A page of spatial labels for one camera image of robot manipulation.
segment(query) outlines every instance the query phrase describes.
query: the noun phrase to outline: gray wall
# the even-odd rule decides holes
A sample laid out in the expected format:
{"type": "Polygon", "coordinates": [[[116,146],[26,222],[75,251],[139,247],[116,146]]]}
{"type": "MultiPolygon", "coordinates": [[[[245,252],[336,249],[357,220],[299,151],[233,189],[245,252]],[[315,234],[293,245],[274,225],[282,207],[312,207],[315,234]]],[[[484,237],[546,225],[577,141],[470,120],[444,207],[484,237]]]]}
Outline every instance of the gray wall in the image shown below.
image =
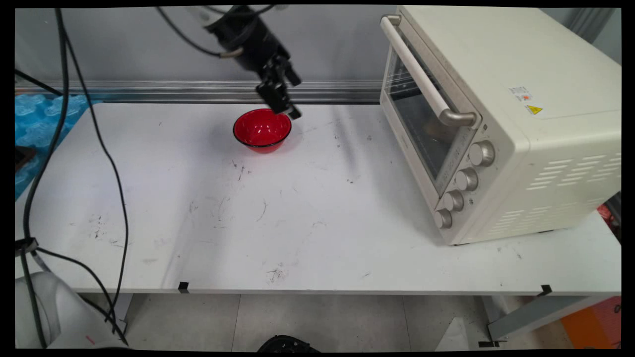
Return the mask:
{"type": "MultiPolygon", "coordinates": [[[[379,27],[396,5],[291,5],[262,15],[291,53],[305,81],[381,80],[388,41],[379,27]]],[[[573,8],[541,8],[567,24],[573,8]]],[[[181,7],[165,8],[196,43],[219,50],[213,35],[181,7]]],[[[204,55],[178,38],[153,8],[64,9],[66,28],[87,80],[256,80],[233,60],[204,55]]],[[[621,20],[610,21],[595,45],[621,63],[621,20]]],[[[59,80],[59,45],[52,9],[15,11],[15,63],[42,80],[59,80]]],[[[70,72],[75,79],[74,71],[70,72]]]]}
{"type": "Polygon", "coordinates": [[[622,64],[622,8],[615,9],[598,38],[593,41],[593,46],[622,64]]]}

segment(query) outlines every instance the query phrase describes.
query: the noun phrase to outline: oven window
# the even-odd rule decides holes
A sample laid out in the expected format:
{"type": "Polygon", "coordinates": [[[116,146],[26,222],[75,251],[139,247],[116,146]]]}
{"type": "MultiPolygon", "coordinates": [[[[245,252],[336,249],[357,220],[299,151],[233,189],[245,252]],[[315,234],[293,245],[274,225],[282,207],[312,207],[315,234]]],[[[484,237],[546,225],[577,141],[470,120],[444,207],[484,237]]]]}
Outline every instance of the oven window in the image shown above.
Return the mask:
{"type": "MultiPolygon", "coordinates": [[[[423,64],[413,50],[405,36],[402,36],[410,51],[428,75],[443,99],[451,110],[456,111],[452,101],[445,91],[438,85],[430,70],[423,64]]],[[[391,66],[386,79],[385,90],[388,93],[397,114],[404,124],[410,140],[412,140],[417,153],[424,163],[425,169],[433,180],[437,180],[441,167],[450,152],[452,143],[457,136],[457,127],[442,124],[434,111],[421,94],[419,87],[412,78],[406,66],[397,53],[393,50],[391,66]]]]}

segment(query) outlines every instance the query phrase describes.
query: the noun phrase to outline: warning label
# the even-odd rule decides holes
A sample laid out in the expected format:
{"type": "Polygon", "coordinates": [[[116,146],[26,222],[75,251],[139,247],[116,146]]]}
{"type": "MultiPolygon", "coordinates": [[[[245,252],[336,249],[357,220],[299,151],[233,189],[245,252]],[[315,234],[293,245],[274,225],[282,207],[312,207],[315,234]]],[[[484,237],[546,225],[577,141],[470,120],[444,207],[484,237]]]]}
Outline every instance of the warning label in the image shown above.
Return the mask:
{"type": "Polygon", "coordinates": [[[534,107],[533,105],[526,105],[525,107],[529,109],[533,115],[538,114],[542,110],[542,108],[534,107]]]}
{"type": "Polygon", "coordinates": [[[512,87],[509,88],[509,91],[516,96],[519,102],[528,102],[533,99],[533,96],[525,87],[512,87]]]}
{"type": "Polygon", "coordinates": [[[529,114],[538,117],[543,116],[543,110],[545,107],[542,103],[535,100],[534,96],[527,88],[524,86],[509,87],[509,92],[516,97],[518,102],[520,102],[525,109],[527,109],[529,114]]]}

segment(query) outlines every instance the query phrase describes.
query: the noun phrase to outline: bowl rim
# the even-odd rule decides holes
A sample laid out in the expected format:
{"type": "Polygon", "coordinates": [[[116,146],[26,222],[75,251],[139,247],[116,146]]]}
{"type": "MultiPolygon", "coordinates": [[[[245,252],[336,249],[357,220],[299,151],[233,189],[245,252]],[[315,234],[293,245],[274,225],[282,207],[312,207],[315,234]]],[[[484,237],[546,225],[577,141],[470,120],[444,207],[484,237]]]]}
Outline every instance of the bowl rim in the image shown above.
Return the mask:
{"type": "Polygon", "coordinates": [[[271,144],[267,144],[267,145],[253,145],[253,144],[247,144],[246,142],[244,142],[244,141],[240,140],[240,139],[238,138],[238,136],[236,136],[236,123],[238,123],[238,121],[240,120],[240,118],[242,118],[243,116],[245,116],[245,115],[247,115],[247,114],[249,114],[249,113],[251,113],[251,112],[257,112],[257,111],[271,111],[271,112],[273,112],[273,110],[271,110],[271,109],[269,109],[269,108],[259,108],[259,109],[254,109],[254,110],[252,110],[252,111],[248,111],[248,112],[246,112],[246,113],[244,113],[244,114],[240,115],[240,116],[238,117],[238,119],[236,119],[236,121],[234,122],[234,126],[232,127],[232,133],[234,134],[234,138],[236,138],[236,140],[238,140],[238,142],[239,142],[239,143],[241,143],[241,144],[243,144],[243,145],[245,145],[245,146],[250,146],[250,147],[269,147],[269,146],[273,146],[273,145],[276,145],[276,144],[280,144],[282,141],[284,141],[284,139],[286,139],[286,138],[289,136],[289,134],[291,133],[291,129],[292,129],[292,127],[293,127],[293,123],[291,122],[291,118],[289,118],[289,116],[288,116],[288,115],[286,115],[285,113],[280,113],[280,114],[275,114],[275,115],[284,115],[284,116],[286,117],[286,119],[289,121],[289,131],[288,131],[288,132],[286,132],[286,135],[285,135],[285,136],[283,136],[283,137],[282,137],[282,139],[278,140],[277,142],[273,142],[273,143],[271,143],[271,144]]]}

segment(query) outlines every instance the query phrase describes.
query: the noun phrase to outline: oven door handle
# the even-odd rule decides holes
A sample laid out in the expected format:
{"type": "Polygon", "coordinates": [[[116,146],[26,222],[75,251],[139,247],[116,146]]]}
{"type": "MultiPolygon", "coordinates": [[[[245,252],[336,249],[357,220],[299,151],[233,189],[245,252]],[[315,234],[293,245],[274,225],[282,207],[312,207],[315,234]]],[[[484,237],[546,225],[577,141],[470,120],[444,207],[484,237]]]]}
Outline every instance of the oven door handle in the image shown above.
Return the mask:
{"type": "Polygon", "coordinates": [[[394,28],[395,25],[399,25],[401,21],[400,15],[384,15],[382,17],[381,26],[382,30],[388,37],[388,41],[391,42],[392,48],[403,62],[403,64],[410,72],[410,75],[415,80],[415,83],[419,87],[421,94],[432,107],[432,110],[439,118],[439,121],[447,126],[473,126],[478,120],[476,113],[455,113],[448,104],[445,102],[439,91],[434,87],[434,84],[425,74],[423,68],[417,62],[415,56],[410,52],[406,43],[401,39],[401,36],[394,28]]]}

